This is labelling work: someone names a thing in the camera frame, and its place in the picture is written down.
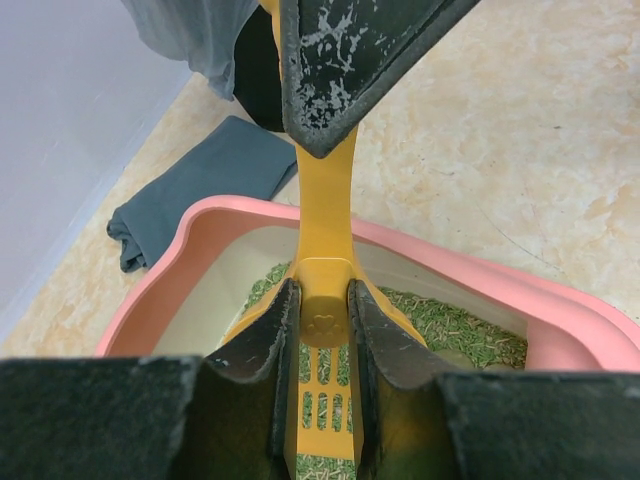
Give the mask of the pink litter box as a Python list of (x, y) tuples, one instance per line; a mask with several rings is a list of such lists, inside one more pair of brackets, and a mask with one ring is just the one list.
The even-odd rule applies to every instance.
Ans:
[[(167, 252), (123, 301), (100, 356), (208, 353), (238, 330), (251, 286), (297, 244), (296, 207), (214, 196), (184, 215)], [(374, 284), (461, 307), (528, 341), (534, 370), (639, 368), (639, 328), (573, 288), (363, 220), (353, 232)]]

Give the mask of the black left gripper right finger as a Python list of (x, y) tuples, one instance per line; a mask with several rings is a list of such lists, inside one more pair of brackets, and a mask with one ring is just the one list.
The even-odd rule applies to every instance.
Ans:
[(635, 479), (639, 377), (445, 361), (348, 287), (360, 479)]

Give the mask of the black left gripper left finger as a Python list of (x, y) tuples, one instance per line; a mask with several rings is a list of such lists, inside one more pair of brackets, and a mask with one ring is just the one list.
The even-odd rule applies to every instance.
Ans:
[(291, 479), (299, 288), (212, 354), (1, 364), (5, 479)]

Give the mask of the yellow plastic litter scoop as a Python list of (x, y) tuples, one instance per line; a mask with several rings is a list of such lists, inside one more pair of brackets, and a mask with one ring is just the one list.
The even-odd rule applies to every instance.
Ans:
[(330, 377), (321, 384), (317, 375), (298, 387), (295, 421), (304, 418), (305, 399), (315, 408), (326, 406), (323, 429), (300, 426), (297, 451), (314, 457), (351, 460), (353, 435), (348, 428), (350, 385), (338, 382), (343, 345), (349, 340), (348, 289), (366, 275), (357, 259), (351, 225), (351, 185), (357, 133), (351, 131), (325, 158), (302, 147), (296, 149), (300, 187), (298, 247), (285, 277), (300, 291), (299, 340), (308, 346), (310, 370), (316, 372), (322, 352), (330, 355)]

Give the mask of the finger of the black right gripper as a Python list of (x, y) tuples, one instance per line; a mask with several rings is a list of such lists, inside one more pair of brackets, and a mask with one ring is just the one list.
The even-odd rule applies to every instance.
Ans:
[(477, 0), (279, 4), (283, 122), (316, 158), (341, 143)]

